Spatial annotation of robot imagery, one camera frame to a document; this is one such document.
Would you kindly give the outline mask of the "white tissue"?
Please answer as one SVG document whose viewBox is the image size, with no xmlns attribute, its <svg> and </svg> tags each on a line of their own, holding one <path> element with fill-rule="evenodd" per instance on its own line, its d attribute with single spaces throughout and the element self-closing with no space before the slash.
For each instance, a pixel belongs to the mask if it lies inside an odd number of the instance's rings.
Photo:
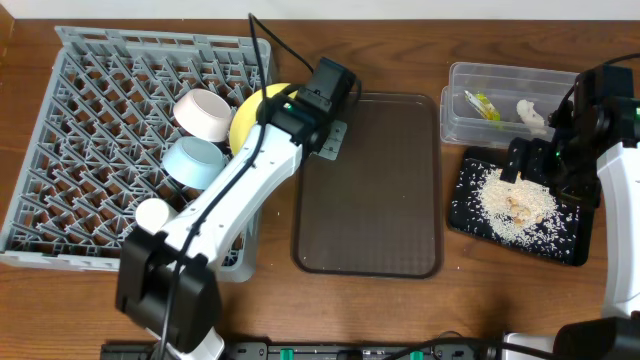
<svg viewBox="0 0 640 360">
<path fill-rule="evenodd" d="M 545 135 L 545 120 L 534 109 L 534 103 L 526 99 L 521 99 L 516 104 L 516 112 L 521 121 L 534 135 Z"/>
</svg>

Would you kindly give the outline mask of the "rice leftovers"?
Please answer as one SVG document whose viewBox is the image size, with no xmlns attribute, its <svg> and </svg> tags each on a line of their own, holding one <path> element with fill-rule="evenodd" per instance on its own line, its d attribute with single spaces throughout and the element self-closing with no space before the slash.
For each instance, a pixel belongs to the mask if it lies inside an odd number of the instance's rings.
<svg viewBox="0 0 640 360">
<path fill-rule="evenodd" d="M 502 169 L 463 161 L 454 187 L 449 224 L 456 230 L 526 250 L 555 252 L 577 240 L 578 211 L 546 187 L 501 180 Z"/>
</svg>

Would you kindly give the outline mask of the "yellow plate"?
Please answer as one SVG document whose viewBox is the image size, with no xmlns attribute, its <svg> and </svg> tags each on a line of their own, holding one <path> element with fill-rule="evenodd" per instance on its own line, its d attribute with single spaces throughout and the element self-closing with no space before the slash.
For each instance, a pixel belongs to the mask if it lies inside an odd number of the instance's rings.
<svg viewBox="0 0 640 360">
<path fill-rule="evenodd" d="M 266 95 L 268 98 L 275 96 L 277 93 L 284 90 L 287 86 L 293 85 L 291 83 L 276 83 L 268 85 L 266 87 Z M 251 129 L 257 123 L 257 111 L 263 100 L 262 90 L 257 90 L 253 95 L 249 96 L 244 103 L 237 109 L 236 114 L 231 122 L 229 131 L 229 146 L 232 156 L 235 157 L 243 149 L 243 146 L 249 137 Z M 278 146 L 290 143 L 290 138 L 286 140 L 280 140 Z"/>
</svg>

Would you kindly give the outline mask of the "green snack wrapper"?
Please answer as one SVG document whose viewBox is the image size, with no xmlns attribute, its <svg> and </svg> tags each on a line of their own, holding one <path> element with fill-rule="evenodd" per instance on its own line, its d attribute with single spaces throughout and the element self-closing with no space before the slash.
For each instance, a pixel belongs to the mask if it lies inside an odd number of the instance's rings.
<svg viewBox="0 0 640 360">
<path fill-rule="evenodd" d="M 483 93 L 464 91 L 466 101 L 486 120 L 500 121 L 501 115 L 497 108 Z"/>
</svg>

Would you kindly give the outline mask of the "white bowl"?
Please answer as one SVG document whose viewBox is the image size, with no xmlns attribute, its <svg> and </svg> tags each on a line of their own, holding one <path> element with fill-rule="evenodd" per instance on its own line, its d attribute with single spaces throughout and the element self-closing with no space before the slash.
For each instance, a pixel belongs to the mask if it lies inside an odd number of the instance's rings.
<svg viewBox="0 0 640 360">
<path fill-rule="evenodd" d="M 223 142 L 231 126 L 232 110 L 227 102 L 205 89 L 189 90 L 174 106 L 178 124 L 191 135 L 209 142 Z"/>
</svg>

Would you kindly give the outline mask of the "light blue bowl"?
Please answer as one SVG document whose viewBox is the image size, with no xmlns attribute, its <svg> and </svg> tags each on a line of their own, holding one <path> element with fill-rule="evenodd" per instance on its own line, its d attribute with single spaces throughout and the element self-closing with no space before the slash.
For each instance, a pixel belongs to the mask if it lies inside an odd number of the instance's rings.
<svg viewBox="0 0 640 360">
<path fill-rule="evenodd" d="M 215 144 L 193 136 L 179 138 L 162 157 L 170 177 L 198 190 L 206 190 L 226 164 L 226 156 Z"/>
</svg>

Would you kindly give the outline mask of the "white paper cup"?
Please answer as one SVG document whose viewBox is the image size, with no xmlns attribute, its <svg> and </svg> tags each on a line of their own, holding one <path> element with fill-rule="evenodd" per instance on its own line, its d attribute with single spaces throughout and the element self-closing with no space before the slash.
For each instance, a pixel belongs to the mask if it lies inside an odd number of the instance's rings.
<svg viewBox="0 0 640 360">
<path fill-rule="evenodd" d="M 137 225 L 149 234 L 156 234 L 176 216 L 176 210 L 159 198 L 145 199 L 135 210 Z"/>
</svg>

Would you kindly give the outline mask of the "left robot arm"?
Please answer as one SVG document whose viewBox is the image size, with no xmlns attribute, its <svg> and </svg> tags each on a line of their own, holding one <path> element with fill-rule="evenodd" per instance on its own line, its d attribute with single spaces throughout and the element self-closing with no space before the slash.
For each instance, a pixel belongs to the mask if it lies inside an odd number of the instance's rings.
<svg viewBox="0 0 640 360">
<path fill-rule="evenodd" d="M 269 195 L 322 149 L 339 100 L 282 91 L 236 112 L 231 162 L 181 213 L 138 223 L 124 242 L 116 307 L 158 336 L 154 359 L 216 359 L 222 312 L 216 267 Z"/>
</svg>

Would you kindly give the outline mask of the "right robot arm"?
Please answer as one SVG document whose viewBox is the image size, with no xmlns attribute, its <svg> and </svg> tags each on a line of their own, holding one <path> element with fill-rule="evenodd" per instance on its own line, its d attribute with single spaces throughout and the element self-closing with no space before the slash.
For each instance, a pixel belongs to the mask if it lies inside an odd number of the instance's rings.
<svg viewBox="0 0 640 360">
<path fill-rule="evenodd" d="M 552 117 L 550 145 L 513 141 L 508 179 L 550 185 L 580 205 L 603 199 L 607 282 L 602 316 L 554 336 L 511 333 L 502 359 L 636 359 L 639 356 L 639 102 L 622 95 L 577 99 Z"/>
</svg>

